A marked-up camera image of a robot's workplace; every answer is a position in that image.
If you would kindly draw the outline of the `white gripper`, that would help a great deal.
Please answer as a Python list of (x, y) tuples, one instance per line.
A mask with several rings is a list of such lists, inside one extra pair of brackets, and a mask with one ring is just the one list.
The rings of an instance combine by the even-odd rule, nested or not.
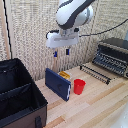
[[(69, 30), (52, 30), (46, 34), (46, 46), (55, 49), (57, 47), (71, 46), (78, 43), (78, 33), (73, 29)], [(70, 48), (66, 48), (66, 55), (69, 55)]]

